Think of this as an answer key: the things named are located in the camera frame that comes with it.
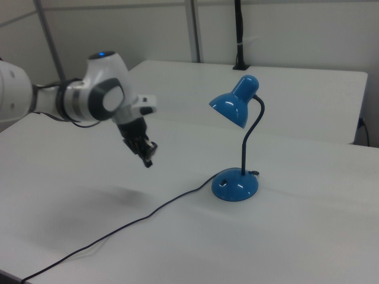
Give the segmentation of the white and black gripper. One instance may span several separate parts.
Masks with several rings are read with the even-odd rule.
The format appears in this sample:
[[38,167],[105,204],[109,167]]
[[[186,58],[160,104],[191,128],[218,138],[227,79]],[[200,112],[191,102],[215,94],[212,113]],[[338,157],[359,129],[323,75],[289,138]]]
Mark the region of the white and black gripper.
[[123,103],[114,115],[114,123],[118,127],[124,143],[136,155],[142,155],[146,168],[151,167],[152,157],[158,145],[146,135],[146,115],[156,112],[157,98],[154,95],[137,95],[131,103]]

